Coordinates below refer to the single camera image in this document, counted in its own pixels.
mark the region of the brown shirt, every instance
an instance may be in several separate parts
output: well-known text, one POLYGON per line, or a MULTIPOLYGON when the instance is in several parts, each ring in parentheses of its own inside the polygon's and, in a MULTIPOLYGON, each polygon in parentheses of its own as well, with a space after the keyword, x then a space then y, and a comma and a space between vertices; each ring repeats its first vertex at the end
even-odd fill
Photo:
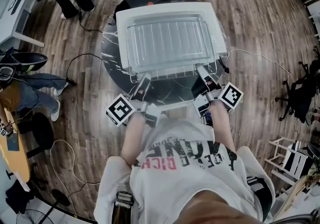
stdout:
POLYGON ((0 102, 7 111, 16 111, 20 103, 20 90, 18 81, 0 92, 0 102))

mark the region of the white t-shirt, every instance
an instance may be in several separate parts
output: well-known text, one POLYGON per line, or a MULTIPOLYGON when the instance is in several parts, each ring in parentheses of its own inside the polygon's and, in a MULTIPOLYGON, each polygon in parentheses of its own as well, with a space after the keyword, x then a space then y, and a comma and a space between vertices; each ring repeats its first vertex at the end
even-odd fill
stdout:
POLYGON ((187 202, 203 190, 262 221, 262 209, 247 184, 242 159, 214 141, 209 126, 161 119, 157 128, 145 131, 144 151, 132 170, 120 157, 108 159, 94 211, 97 222, 111 223, 117 184, 128 179, 138 203, 139 224, 172 224, 187 202))

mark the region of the transparent lid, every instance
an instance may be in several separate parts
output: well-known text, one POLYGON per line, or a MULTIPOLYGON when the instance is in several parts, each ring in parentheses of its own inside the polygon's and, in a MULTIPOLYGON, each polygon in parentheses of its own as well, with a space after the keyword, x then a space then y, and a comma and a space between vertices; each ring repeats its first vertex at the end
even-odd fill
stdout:
POLYGON ((137 18, 126 29, 126 40, 129 66, 136 73, 215 60, 207 23, 199 14, 137 18))

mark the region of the marble tabletop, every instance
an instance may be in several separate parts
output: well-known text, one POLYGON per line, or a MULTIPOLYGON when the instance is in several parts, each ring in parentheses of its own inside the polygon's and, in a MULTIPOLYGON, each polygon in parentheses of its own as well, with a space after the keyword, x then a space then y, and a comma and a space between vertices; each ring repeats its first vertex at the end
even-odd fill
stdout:
MULTIPOLYGON (((168 0, 168 2, 195 2, 199 0, 168 0)), ((118 30, 116 25, 106 23, 104 26, 102 39, 100 43, 101 57, 104 60, 104 65, 110 77, 125 93, 131 94, 134 92, 138 83, 132 83, 129 73, 122 68, 120 59, 120 50, 118 43, 118 30)), ((223 73, 223 68, 217 61, 217 73, 212 75, 218 80, 223 73)), ((145 96, 145 101, 154 103, 157 106, 183 103, 193 100, 191 92, 192 85, 196 81, 197 76, 178 77, 175 79, 154 80, 151 82, 149 90, 145 96)))

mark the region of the wooden floor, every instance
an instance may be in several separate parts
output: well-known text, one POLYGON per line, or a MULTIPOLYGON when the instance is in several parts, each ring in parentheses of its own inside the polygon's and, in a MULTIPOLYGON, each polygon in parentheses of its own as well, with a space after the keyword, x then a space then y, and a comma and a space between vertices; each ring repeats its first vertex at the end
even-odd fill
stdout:
MULTIPOLYGON (((104 24, 121 0, 94 0, 96 9, 85 15, 87 28, 103 30, 104 24)), ((202 0, 212 3, 221 21, 229 49, 241 48, 263 54, 285 67, 294 79, 302 74, 299 61, 314 59, 312 47, 317 43, 312 23, 301 0, 202 0)), ((25 33, 45 42, 39 49, 25 44, 23 49, 38 51, 48 56, 48 63, 41 72, 65 77, 70 60, 82 53, 98 53, 100 34, 86 32, 77 19, 62 20, 61 9, 55 0, 43 0, 32 12, 25 33)), ((271 155, 269 140, 279 136, 298 138, 307 142, 310 127, 288 116, 279 122, 285 105, 274 98, 285 94, 283 80, 290 77, 274 63, 260 56, 234 51, 228 59, 230 74, 220 82, 230 81, 245 94, 243 102, 230 114, 232 134, 236 147, 247 145, 269 173, 271 167, 264 158, 271 155)), ((60 97, 61 117, 53 124, 55 139, 63 139, 75 151, 74 172, 86 182, 98 182, 109 156, 118 155, 123 141, 124 129, 117 129, 105 114, 106 106, 120 90, 108 76, 104 65, 97 58, 83 56, 70 67, 69 76, 77 87, 68 88, 60 97)), ((170 112, 173 117, 195 114, 192 107, 170 112)), ((27 147, 36 143, 27 138, 27 147)), ((63 142, 57 142, 52 151, 52 161, 68 192, 77 191, 81 183, 72 174, 73 154, 63 142)), ((38 163, 37 173, 49 181, 43 197, 50 202, 53 188, 65 192, 52 169, 50 153, 39 154, 30 162, 38 163)), ((277 185, 279 180, 272 177, 277 185)), ((99 186, 86 185, 72 195, 77 213, 94 219, 93 211, 99 186)))

